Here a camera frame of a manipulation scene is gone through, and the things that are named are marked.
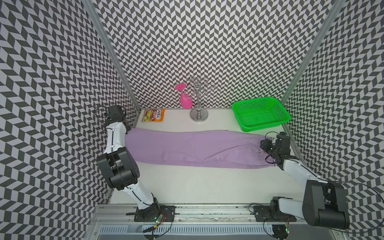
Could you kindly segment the purple long pants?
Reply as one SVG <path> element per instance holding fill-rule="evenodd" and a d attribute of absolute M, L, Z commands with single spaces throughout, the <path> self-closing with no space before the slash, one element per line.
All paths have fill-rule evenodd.
<path fill-rule="evenodd" d="M 155 165 L 261 169 L 269 167 L 264 136 L 227 130 L 171 133 L 132 129 L 125 143 L 135 161 Z"/>

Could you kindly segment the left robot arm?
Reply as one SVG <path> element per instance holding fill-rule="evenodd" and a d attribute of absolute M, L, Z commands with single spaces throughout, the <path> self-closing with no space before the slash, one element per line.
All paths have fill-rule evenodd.
<path fill-rule="evenodd" d="M 125 111 L 121 106 L 111 106 L 107 108 L 105 117 L 107 145 L 97 158 L 102 176 L 110 188 L 127 193 L 137 204 L 139 213 L 159 213 L 158 201 L 139 182 L 139 167 L 126 147 L 126 134 L 131 127 Z"/>

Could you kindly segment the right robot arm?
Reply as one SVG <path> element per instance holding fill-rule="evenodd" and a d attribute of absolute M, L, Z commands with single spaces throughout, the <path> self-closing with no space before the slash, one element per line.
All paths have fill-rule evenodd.
<path fill-rule="evenodd" d="M 270 202 L 273 219 L 278 215 L 303 219 L 310 226 L 346 230 L 350 227 L 347 192 L 339 183 L 324 180 L 290 154 L 291 138 L 284 132 L 275 141 L 265 138 L 261 149 L 272 164 L 291 175 L 303 188 L 302 200 L 273 197 Z"/>

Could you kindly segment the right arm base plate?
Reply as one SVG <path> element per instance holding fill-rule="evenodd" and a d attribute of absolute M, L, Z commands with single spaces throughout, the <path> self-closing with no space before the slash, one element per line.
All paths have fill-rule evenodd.
<path fill-rule="evenodd" d="M 294 223 L 297 221 L 296 217 L 282 213 L 280 210 L 273 210 L 270 206 L 254 205 L 252 206 L 252 211 L 255 216 L 256 222 L 258 223 L 262 223 L 264 221 Z"/>

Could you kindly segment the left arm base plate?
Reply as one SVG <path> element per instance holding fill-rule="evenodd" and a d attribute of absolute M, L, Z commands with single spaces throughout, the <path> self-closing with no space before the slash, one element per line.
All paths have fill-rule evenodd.
<path fill-rule="evenodd" d="M 176 206 L 172 205 L 152 205 L 144 210 L 137 208 L 134 222 L 155 223 L 163 215 L 165 215 L 165 222 L 173 222 L 175 211 Z"/>

